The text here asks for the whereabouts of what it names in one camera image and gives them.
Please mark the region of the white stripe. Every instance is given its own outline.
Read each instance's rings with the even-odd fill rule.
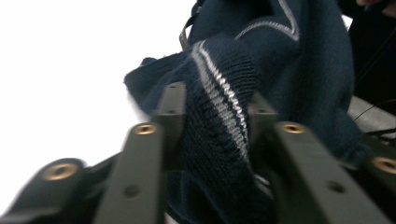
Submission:
[[[215,85],[209,78],[209,74],[206,72],[206,63],[199,54],[199,48],[202,46],[195,45],[191,54],[194,59],[201,78],[204,90],[209,97],[210,101],[218,111],[218,116],[221,118],[223,125],[227,128],[228,133],[234,140],[237,148],[240,151],[241,156],[245,161],[248,161],[248,150],[247,145],[243,141],[244,138],[241,134],[241,130],[236,125],[236,120],[233,117],[233,113],[228,110],[227,105],[223,103],[220,93],[215,89]]]
[[[239,118],[239,122],[242,125],[244,137],[246,140],[248,140],[248,126],[245,122],[245,116],[242,113],[242,108],[239,105],[239,101],[235,96],[235,92],[231,88],[230,84],[227,82],[226,78],[222,76],[222,73],[219,71],[219,69],[214,65],[209,53],[203,48],[203,44],[200,46],[199,51],[204,56],[210,72],[213,74],[219,85],[224,89],[228,101],[233,104],[233,110],[236,112],[236,116]]]
[[[289,28],[283,24],[274,22],[274,21],[259,21],[259,22],[249,25],[245,30],[243,30],[239,35],[237,35],[235,39],[241,38],[247,32],[254,30],[258,27],[269,26],[269,27],[272,27],[272,28],[282,32],[283,34],[287,35],[294,41],[299,40],[300,32],[299,32],[297,21],[295,20],[293,13],[291,12],[291,10],[285,0],[278,0],[278,1],[279,1],[280,6],[282,7],[283,11],[285,12],[286,17],[288,18],[288,20],[290,22],[291,28]]]

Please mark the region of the brass rivet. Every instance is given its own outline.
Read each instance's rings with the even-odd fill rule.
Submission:
[[[45,180],[61,180],[73,175],[78,170],[78,167],[74,163],[64,163],[51,166],[44,174]]]
[[[396,175],[396,160],[385,157],[375,157],[373,159],[373,165],[384,172]]]
[[[283,130],[287,133],[303,133],[304,128],[296,124],[286,124],[283,126]]]
[[[151,133],[155,133],[155,131],[157,131],[157,128],[154,125],[150,125],[150,124],[143,124],[137,126],[134,129],[134,132],[137,134],[151,134]]]

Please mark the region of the dark blue sweater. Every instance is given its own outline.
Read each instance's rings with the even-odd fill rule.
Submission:
[[[310,127],[331,153],[359,163],[370,149],[347,115],[353,65],[331,0],[206,0],[190,47],[146,59],[125,78],[148,114],[165,85],[187,85],[180,159],[168,177],[170,213],[181,223],[271,223],[272,200],[249,166],[247,106],[259,91],[281,120]]]

